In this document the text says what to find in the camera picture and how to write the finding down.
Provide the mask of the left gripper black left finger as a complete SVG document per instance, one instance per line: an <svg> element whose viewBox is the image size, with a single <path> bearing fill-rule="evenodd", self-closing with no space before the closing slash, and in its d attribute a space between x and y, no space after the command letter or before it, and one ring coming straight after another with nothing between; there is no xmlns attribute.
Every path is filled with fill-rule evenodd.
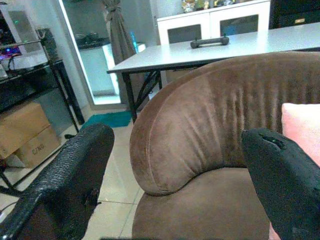
<svg viewBox="0 0 320 240"><path fill-rule="evenodd" d="M81 240L99 204L114 141L102 123L67 141L0 222L0 240Z"/></svg>

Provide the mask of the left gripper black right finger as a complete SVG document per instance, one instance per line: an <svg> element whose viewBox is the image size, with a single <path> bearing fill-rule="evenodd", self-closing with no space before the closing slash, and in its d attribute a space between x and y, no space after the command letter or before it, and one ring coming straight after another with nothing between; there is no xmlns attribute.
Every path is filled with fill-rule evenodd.
<svg viewBox="0 0 320 240"><path fill-rule="evenodd" d="M241 143L256 194L281 240L320 240L320 166L288 137L243 130Z"/></svg>

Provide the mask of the teal floor mat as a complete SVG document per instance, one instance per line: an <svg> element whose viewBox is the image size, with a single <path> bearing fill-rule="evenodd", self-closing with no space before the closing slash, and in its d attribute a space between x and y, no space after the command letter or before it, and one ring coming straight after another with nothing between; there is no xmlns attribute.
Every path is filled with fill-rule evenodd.
<svg viewBox="0 0 320 240"><path fill-rule="evenodd" d="M129 111L94 114L82 125L82 128L94 124L104 124L111 128L126 127L129 125L131 118L132 115Z"/></svg>

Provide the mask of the pink plush pillow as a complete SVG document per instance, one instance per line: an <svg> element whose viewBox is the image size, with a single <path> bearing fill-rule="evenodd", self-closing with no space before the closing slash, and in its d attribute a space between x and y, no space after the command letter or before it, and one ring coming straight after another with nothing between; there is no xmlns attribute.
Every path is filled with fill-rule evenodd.
<svg viewBox="0 0 320 240"><path fill-rule="evenodd" d="M320 104L284 103L282 133L320 167Z"/></svg>

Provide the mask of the round brown velvet sofa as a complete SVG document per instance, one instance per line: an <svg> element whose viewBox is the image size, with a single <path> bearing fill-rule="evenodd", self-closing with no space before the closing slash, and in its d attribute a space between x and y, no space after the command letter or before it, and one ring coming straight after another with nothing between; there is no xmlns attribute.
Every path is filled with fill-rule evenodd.
<svg viewBox="0 0 320 240"><path fill-rule="evenodd" d="M269 240L241 133L281 133L284 103L320 104L320 52L234 57L164 87L130 136L131 167L144 192L132 238Z"/></svg>

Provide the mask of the cardboard box with black print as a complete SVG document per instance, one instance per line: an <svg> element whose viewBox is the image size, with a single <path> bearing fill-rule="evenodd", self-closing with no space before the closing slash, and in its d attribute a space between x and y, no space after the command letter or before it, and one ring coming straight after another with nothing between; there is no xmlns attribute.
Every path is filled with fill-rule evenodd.
<svg viewBox="0 0 320 240"><path fill-rule="evenodd" d="M33 137L14 154L22 162L24 168L33 169L45 160L61 144L55 130L49 125L37 136Z"/></svg>

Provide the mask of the large plain cardboard box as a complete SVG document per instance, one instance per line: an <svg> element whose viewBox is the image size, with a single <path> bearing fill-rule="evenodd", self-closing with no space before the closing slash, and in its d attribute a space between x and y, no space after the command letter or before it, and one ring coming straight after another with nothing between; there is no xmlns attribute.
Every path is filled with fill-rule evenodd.
<svg viewBox="0 0 320 240"><path fill-rule="evenodd" d="M5 159L50 125L39 103L27 102L0 113L0 159Z"/></svg>

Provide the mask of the white framed glass door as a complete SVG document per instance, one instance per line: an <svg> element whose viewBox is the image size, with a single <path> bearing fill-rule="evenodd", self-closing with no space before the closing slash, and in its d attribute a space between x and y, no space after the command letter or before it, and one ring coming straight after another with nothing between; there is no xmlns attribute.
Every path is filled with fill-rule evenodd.
<svg viewBox="0 0 320 240"><path fill-rule="evenodd" d="M101 0L60 0L82 68L85 89L93 109L127 109L121 103L118 77L107 71L115 66L110 25L106 24ZM155 44L151 0L120 0L121 13L135 52L138 45Z"/></svg>

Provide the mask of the grey brown tied curtain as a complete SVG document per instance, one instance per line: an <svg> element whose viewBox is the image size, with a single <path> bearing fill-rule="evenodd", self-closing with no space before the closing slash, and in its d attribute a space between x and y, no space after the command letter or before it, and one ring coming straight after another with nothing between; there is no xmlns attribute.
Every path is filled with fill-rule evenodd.
<svg viewBox="0 0 320 240"><path fill-rule="evenodd" d="M125 24L121 13L120 0L101 0L105 7L104 19L107 26L110 26L109 35L112 48L114 64L118 65L124 60L136 54L132 37L129 34L127 25ZM129 106L126 85L121 73L116 73L119 85L119 94L122 104ZM145 82L144 73L134 73L130 75L131 86L134 96L134 101L137 101L140 89Z"/></svg>

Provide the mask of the white computer case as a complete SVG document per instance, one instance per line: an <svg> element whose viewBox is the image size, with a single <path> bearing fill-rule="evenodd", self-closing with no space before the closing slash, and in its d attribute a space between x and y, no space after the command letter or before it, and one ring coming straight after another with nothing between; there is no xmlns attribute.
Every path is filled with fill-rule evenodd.
<svg viewBox="0 0 320 240"><path fill-rule="evenodd" d="M9 6L7 11L9 19L12 22L10 30L17 43L26 43L37 40L27 11L22 5Z"/></svg>

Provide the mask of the white folding table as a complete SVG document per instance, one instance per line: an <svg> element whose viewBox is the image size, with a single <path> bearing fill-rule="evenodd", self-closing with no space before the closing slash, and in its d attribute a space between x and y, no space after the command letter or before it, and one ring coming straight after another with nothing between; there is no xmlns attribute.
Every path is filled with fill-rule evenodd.
<svg viewBox="0 0 320 240"><path fill-rule="evenodd" d="M320 22L271 30L249 32L229 37L229 44L191 48L190 42L156 45L146 48L117 64L108 73L122 76L132 120L148 96L134 98L131 74L158 73L165 70L200 67L208 63L256 54L320 49Z"/></svg>

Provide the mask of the black handheld controller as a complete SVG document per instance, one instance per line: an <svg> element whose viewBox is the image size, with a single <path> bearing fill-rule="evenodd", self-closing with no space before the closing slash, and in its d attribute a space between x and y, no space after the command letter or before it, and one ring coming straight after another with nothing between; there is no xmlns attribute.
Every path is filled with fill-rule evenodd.
<svg viewBox="0 0 320 240"><path fill-rule="evenodd" d="M230 39L227 36L219 37L219 38L211 38L211 39L196 39L190 42L190 47L192 49L200 48L204 45L214 45L214 44L220 44L220 45L228 45L230 42Z"/></svg>

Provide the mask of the black screen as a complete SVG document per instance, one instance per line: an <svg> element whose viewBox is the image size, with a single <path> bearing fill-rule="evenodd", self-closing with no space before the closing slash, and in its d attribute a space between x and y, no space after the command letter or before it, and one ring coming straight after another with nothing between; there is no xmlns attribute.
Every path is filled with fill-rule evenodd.
<svg viewBox="0 0 320 240"><path fill-rule="evenodd" d="M269 29L320 22L320 0L270 0Z"/></svg>

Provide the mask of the white cabinet with glass doors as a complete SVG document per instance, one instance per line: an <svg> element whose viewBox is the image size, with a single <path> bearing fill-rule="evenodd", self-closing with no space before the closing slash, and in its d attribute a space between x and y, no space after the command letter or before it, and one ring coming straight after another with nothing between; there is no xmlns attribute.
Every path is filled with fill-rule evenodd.
<svg viewBox="0 0 320 240"><path fill-rule="evenodd" d="M267 31L271 0L250 0L157 19L160 44Z"/></svg>

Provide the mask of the colourful ornament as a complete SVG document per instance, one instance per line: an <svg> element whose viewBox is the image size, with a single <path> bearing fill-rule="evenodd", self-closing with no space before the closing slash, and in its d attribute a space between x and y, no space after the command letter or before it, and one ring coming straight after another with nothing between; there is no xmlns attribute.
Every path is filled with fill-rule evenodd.
<svg viewBox="0 0 320 240"><path fill-rule="evenodd" d="M197 0L182 0L181 8L184 13L193 12L196 6Z"/></svg>

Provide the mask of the black frame glass desk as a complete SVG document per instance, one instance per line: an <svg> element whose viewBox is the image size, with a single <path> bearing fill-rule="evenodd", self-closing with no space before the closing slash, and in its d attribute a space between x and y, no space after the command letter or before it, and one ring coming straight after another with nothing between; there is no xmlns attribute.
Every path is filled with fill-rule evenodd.
<svg viewBox="0 0 320 240"><path fill-rule="evenodd" d="M64 85L64 80L66 79L65 77L67 76L67 74L66 74L67 72L65 71L65 75L63 75L62 65L63 65L63 61L59 60L55 63L49 63L47 65L44 65L41 68L44 69L44 68L50 67L50 70L51 70L53 77L54 77L54 80L56 82L56 89L59 90L60 95L63 99L63 104L67 109L69 118L74 126L76 133L78 133L79 127L77 124L77 120L74 117L74 114L72 112L72 104L70 104L68 91ZM21 183L23 183L26 179L28 179L30 176L32 176L45 163L47 163L50 158L52 158L55 154L57 154L61 150L62 145L63 144L60 144L41 163L39 163L37 166L32 168L28 173L26 173L22 178L17 180L15 183L11 183L10 180L5 175L5 170L7 169L7 167L0 166L0 179L3 180L4 183L6 184L6 186L0 185L0 194L4 194L7 196L11 196L11 197L20 197L23 190L18 190L18 186Z"/></svg>

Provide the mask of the black wrapped post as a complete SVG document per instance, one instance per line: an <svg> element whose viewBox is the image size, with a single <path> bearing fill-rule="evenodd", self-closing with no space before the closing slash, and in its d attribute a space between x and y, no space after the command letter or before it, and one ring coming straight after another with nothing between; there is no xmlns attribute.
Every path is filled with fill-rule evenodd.
<svg viewBox="0 0 320 240"><path fill-rule="evenodd" d="M55 38L49 28L38 28L36 30L40 42L49 57L50 62L56 62L59 59Z"/></svg>

